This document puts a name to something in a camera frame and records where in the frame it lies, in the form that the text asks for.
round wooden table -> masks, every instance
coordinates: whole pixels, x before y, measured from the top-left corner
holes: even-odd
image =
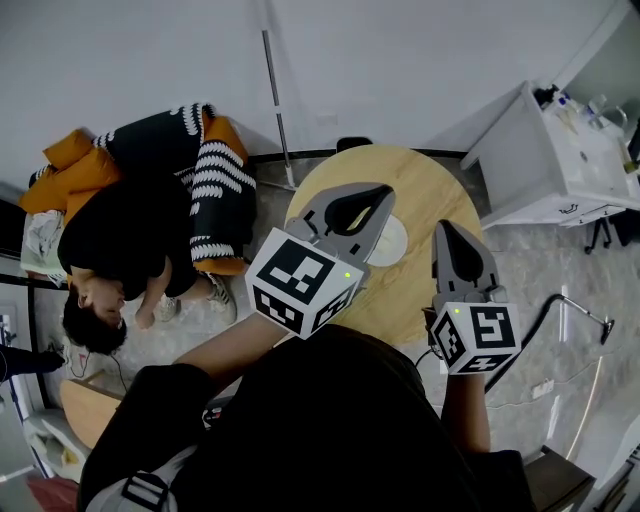
[[[404,225],[409,246],[390,267],[372,267],[371,277],[349,308],[333,323],[400,345],[426,336],[424,307],[431,306],[431,237],[449,219],[482,240],[478,214],[462,185],[440,164],[397,146],[360,146],[316,167],[296,191],[287,219],[295,217],[321,190],[355,182],[390,185],[396,193],[392,215]]]

forearm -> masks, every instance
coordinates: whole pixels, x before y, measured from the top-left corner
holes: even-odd
[[[282,327],[254,313],[180,356],[175,363],[196,366],[216,380],[230,384],[286,334]]]
[[[442,424],[463,452],[491,450],[484,375],[449,375]]]
[[[162,298],[165,290],[171,281],[171,260],[165,256],[164,271],[158,277],[150,277],[147,279],[147,289],[144,292],[144,298],[140,305],[141,311],[152,313],[158,302]]]

white round disc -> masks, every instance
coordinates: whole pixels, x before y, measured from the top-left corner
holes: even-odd
[[[389,215],[375,249],[367,263],[374,267],[390,267],[407,252],[409,235],[397,217]]]

white cabinet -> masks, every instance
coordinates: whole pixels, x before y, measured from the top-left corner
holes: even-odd
[[[542,112],[526,82],[461,162],[482,167],[492,209],[482,226],[570,227],[640,210],[640,186],[624,172],[615,128],[598,131],[567,112]]]

black hair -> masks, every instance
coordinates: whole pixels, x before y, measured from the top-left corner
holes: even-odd
[[[89,352],[110,355],[127,337],[127,325],[111,327],[100,320],[93,309],[78,306],[78,289],[69,286],[69,298],[64,305],[62,326],[75,345],[86,347]]]

